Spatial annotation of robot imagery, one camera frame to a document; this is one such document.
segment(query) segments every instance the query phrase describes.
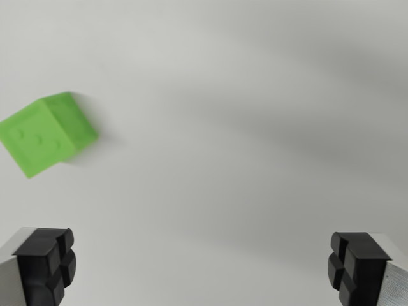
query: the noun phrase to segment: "green foam block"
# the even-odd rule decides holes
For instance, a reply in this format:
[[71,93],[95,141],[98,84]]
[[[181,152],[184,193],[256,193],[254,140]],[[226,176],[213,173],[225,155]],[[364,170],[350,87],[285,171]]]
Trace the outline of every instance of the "green foam block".
[[39,99],[0,122],[0,140],[27,177],[74,156],[97,137],[69,92]]

